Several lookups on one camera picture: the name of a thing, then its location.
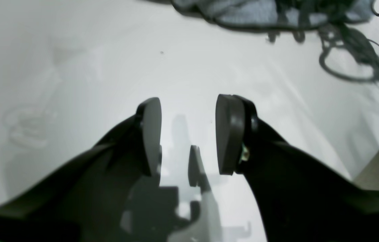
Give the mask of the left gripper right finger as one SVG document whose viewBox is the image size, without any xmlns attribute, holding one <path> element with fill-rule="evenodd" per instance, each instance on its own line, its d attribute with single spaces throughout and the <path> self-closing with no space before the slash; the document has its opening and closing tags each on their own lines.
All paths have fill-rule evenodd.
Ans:
<svg viewBox="0 0 379 242">
<path fill-rule="evenodd" d="M 218 95 L 216 146 L 220 174 L 248 182 L 268 242 L 379 242 L 379 191 L 289 144 L 247 98 Z"/>
</svg>

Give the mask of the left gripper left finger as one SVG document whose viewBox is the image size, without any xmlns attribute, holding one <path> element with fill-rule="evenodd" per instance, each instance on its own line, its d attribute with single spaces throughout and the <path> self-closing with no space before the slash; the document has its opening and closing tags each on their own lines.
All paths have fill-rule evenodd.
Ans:
<svg viewBox="0 0 379 242">
<path fill-rule="evenodd" d="M 0 242 L 106 242 L 133 186 L 157 174 L 161 146 L 158 97 L 108 131 L 93 147 L 0 205 Z"/>
</svg>

